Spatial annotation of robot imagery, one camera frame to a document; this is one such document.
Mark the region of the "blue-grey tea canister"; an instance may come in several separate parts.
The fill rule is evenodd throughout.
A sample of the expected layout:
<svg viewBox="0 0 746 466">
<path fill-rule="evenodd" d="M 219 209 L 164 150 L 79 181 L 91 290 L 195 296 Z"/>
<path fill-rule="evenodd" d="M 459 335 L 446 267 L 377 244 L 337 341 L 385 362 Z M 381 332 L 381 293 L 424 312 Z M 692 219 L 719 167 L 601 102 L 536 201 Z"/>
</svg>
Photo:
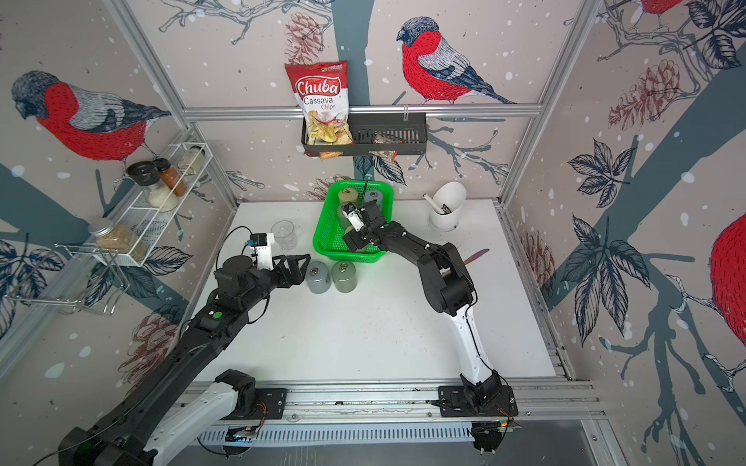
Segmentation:
<svg viewBox="0 0 746 466">
<path fill-rule="evenodd" d="M 383 206 L 383 194 L 381 190 L 365 190 L 363 204 L 374 202 L 379 208 Z"/>
</svg>

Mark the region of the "green tea canister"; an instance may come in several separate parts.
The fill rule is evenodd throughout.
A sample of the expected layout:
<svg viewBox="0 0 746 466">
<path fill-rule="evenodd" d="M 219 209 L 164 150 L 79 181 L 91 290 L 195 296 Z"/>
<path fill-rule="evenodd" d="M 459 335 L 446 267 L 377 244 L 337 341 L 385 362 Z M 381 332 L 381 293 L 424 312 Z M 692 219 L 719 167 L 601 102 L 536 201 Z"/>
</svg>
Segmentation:
<svg viewBox="0 0 746 466">
<path fill-rule="evenodd" d="M 339 261 L 331 270 L 332 281 L 341 293 L 350 293 L 357 287 L 357 269 L 349 261 Z"/>
<path fill-rule="evenodd" d="M 349 219 L 346 217 L 346 211 L 343 205 L 340 205 L 337 209 L 337 217 L 340 227 L 347 231 L 352 225 Z"/>
</svg>

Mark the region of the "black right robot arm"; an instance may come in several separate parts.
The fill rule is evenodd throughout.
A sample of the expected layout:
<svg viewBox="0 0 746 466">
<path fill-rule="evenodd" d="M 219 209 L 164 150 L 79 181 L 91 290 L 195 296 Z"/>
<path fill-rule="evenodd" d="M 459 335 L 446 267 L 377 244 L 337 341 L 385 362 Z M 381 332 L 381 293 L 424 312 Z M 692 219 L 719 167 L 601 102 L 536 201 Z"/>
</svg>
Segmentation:
<svg viewBox="0 0 746 466">
<path fill-rule="evenodd" d="M 342 214 L 351 225 L 343 236 L 348 250 L 375 246 L 415 265 L 427 303 L 448 318 L 462 381 L 458 402 L 449 408 L 478 417 L 503 415 L 511 419 L 518 415 L 510 384 L 485 353 L 473 312 L 478 292 L 456 246 L 427 242 L 409 233 L 397 221 L 387 221 L 373 201 L 360 208 L 345 203 Z"/>
</svg>

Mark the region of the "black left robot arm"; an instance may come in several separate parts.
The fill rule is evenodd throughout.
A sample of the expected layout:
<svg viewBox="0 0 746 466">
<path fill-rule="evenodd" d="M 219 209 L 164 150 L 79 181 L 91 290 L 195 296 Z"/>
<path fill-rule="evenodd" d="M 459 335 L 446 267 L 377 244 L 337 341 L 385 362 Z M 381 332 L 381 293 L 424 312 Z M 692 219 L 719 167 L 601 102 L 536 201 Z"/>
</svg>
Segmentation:
<svg viewBox="0 0 746 466">
<path fill-rule="evenodd" d="M 260 269 L 233 256 L 215 272 L 217 288 L 167 359 L 122 403 L 90 429 L 74 428 L 60 442 L 60 465 L 154 465 L 165 455 L 149 447 L 157 427 L 209 363 L 250 324 L 254 306 L 275 289 L 301 285 L 311 256 L 274 256 Z"/>
</svg>

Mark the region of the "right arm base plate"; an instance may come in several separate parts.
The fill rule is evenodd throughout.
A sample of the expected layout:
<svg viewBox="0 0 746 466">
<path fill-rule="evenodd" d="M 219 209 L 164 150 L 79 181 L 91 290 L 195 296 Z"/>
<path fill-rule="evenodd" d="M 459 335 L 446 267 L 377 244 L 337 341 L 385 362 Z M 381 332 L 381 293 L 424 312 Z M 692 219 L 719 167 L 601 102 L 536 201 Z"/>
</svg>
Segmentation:
<svg viewBox="0 0 746 466">
<path fill-rule="evenodd" d="M 517 417 L 519 409 L 512 388 L 500 386 L 487 397 L 469 393 L 464 386 L 439 386 L 431 406 L 441 417 Z"/>
</svg>

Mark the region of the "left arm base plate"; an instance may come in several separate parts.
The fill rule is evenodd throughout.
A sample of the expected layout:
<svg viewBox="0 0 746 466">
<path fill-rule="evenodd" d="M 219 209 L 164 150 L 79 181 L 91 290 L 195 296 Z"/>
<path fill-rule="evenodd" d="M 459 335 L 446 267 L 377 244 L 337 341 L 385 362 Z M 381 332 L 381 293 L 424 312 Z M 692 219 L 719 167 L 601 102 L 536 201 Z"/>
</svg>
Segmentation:
<svg viewBox="0 0 746 466">
<path fill-rule="evenodd" d="M 255 388 L 246 419 L 279 421 L 283 419 L 289 391 L 286 388 Z"/>
</svg>

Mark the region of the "grey-blue tea canister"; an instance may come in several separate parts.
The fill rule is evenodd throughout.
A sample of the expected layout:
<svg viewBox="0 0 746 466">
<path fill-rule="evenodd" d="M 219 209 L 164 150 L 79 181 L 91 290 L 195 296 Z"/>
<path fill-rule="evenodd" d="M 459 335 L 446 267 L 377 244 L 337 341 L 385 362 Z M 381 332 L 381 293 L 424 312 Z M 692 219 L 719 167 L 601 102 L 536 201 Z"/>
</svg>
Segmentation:
<svg viewBox="0 0 746 466">
<path fill-rule="evenodd" d="M 306 270 L 305 283 L 314 294 L 326 293 L 331 287 L 328 266 L 322 261 L 312 260 Z"/>
</svg>

